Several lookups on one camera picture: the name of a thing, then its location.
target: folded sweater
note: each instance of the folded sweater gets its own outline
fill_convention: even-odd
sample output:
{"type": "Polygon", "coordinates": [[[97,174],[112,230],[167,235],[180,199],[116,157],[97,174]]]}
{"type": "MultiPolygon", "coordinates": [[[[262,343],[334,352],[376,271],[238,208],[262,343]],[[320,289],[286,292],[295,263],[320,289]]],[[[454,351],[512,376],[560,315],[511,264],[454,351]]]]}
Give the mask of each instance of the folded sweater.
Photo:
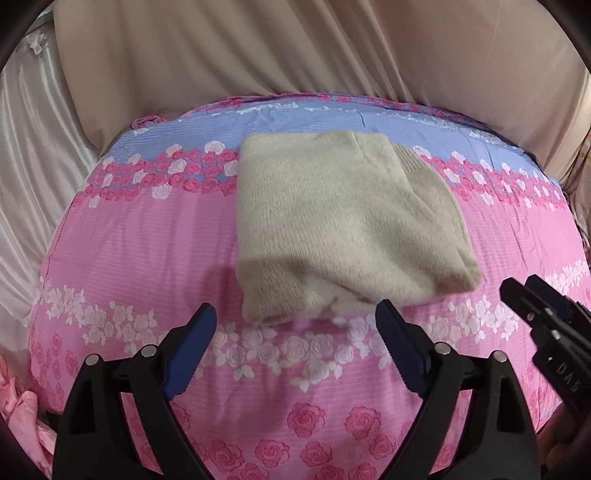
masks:
{"type": "Polygon", "coordinates": [[[459,207],[421,158],[381,134],[261,134],[241,146],[243,316],[271,325],[473,291],[459,207]]]}

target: pink bedsheet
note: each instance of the pink bedsheet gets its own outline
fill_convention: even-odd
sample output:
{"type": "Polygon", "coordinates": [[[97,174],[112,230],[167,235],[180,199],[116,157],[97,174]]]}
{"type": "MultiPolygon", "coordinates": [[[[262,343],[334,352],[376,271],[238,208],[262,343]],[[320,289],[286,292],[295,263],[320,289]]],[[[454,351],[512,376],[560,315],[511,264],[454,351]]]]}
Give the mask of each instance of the pink bedsheet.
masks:
{"type": "MultiPolygon", "coordinates": [[[[197,153],[168,147],[156,158],[165,167],[143,165],[154,175],[149,181],[143,175],[119,201],[116,193],[106,201],[113,190],[104,186],[105,177],[117,174],[111,158],[91,174],[41,270],[29,344],[35,391],[43,406],[61,410],[88,354],[130,356],[186,323],[208,301],[219,327],[173,409],[214,477],[375,479],[420,401],[404,388],[371,312],[266,329],[242,319],[233,270],[234,188],[187,181],[187,172],[209,168],[214,160],[224,168],[238,159],[223,138],[210,140],[197,153]],[[169,172],[168,183],[155,182],[158,172],[169,172]],[[178,181],[170,181],[177,173],[178,181]]],[[[531,365],[535,349],[528,329],[500,302],[498,288],[506,277],[524,281],[537,273],[571,298],[589,300],[589,269],[564,197],[542,177],[493,171],[486,161],[472,163],[457,152],[442,160],[422,146],[415,151],[454,185],[483,281],[472,294],[408,308],[404,315],[461,353],[506,351],[539,427],[558,399],[531,365]],[[494,184],[507,185],[505,197],[489,189],[494,184]],[[527,195],[536,190],[545,192],[527,195]],[[546,192],[550,202],[533,201],[546,192]]],[[[133,175],[144,172],[137,163],[130,155],[133,175]]],[[[232,168],[225,172],[235,175],[232,168]]],[[[141,459],[157,469],[132,400],[124,401],[141,459]]],[[[459,399],[437,468],[452,459],[468,401],[467,394],[459,399]]]]}

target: beige sweater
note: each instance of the beige sweater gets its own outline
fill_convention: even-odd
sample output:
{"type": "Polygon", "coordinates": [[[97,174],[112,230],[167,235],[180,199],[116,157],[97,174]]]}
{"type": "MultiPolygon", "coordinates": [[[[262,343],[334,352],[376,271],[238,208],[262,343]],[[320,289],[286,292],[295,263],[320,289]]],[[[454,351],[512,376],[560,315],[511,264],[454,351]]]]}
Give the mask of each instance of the beige sweater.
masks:
{"type": "Polygon", "coordinates": [[[381,134],[251,135],[238,174],[238,282],[254,323],[333,317],[472,291],[459,207],[422,159],[381,134]]]}

